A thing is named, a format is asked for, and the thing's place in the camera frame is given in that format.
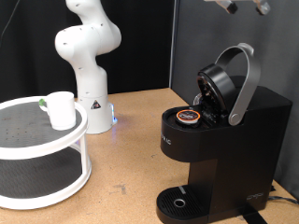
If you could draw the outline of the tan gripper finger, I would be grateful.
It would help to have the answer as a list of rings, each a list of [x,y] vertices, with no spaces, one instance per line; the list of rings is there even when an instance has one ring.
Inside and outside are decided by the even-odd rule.
[[[252,0],[256,5],[256,10],[260,15],[267,15],[271,10],[267,0]]]
[[[217,4],[224,8],[227,13],[235,14],[238,10],[236,3],[232,2],[231,0],[228,1],[217,1]]]

